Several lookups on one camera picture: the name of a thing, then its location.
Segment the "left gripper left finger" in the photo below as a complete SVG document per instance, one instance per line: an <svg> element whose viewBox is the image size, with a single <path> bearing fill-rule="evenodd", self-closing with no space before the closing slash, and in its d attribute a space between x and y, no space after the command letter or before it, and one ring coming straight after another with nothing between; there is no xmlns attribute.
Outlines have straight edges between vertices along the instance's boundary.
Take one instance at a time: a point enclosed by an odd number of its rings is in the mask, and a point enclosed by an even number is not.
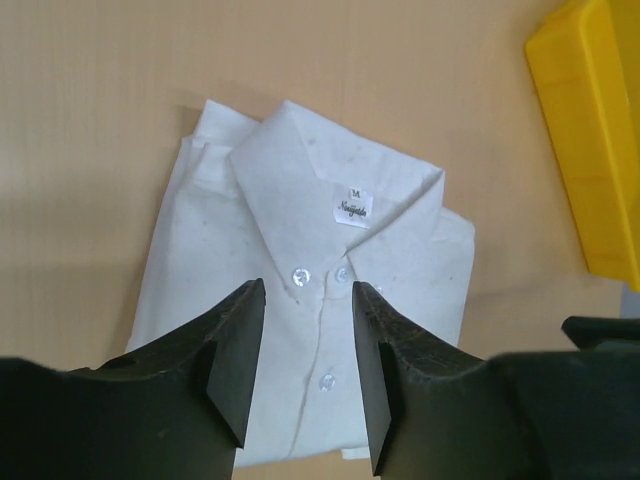
<svg viewBox="0 0 640 480"><path fill-rule="evenodd" d="M244 283L97 369L1 361L5 479L228 479L244 445L265 288Z"/></svg>

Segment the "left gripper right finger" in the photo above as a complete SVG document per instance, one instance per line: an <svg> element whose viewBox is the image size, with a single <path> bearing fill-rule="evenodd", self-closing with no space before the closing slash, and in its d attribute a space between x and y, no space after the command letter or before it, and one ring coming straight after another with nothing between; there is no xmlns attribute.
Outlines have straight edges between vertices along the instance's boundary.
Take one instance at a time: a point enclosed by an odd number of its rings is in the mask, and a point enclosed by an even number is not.
<svg viewBox="0 0 640 480"><path fill-rule="evenodd" d="M372 472L383 479L635 479L639 350L467 354L352 290Z"/></svg>

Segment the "white long sleeve shirt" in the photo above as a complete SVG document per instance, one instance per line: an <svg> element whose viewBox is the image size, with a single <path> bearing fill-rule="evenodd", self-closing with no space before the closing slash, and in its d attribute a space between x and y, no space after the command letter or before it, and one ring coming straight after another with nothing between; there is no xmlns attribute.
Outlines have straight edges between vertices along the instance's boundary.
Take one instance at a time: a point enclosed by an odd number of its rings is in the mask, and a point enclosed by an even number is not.
<svg viewBox="0 0 640 480"><path fill-rule="evenodd" d="M266 308L240 467L367 456L352 285L459 340L473 225L444 171L286 101L255 121L207 101L182 140L135 313L136 349L260 278Z"/></svg>

